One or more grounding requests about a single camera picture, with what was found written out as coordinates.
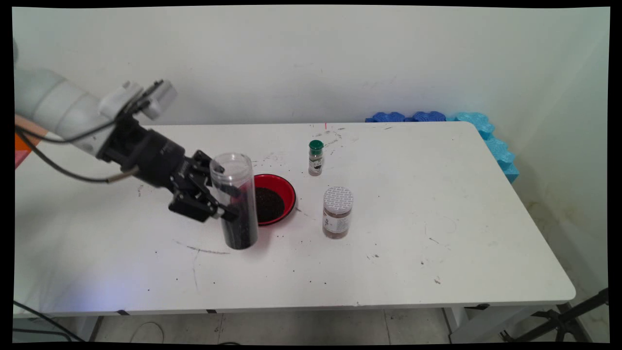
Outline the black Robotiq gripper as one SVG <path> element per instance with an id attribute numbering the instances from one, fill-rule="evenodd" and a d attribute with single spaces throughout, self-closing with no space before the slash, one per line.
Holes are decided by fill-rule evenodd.
<path id="1" fill-rule="evenodd" d="M 140 126 L 133 117 L 125 118 L 116 125 L 96 157 L 102 161 L 115 162 L 122 172 L 138 168 L 135 177 L 154 188 L 173 188 L 173 200 L 169 210 L 199 222 L 209 218 L 233 222 L 240 211 L 227 206 L 214 197 L 209 188 L 212 174 L 224 175 L 225 169 L 204 152 L 197 150 L 186 157 L 185 149 L 153 129 Z M 173 173 L 184 162 L 187 177 L 173 179 Z"/>

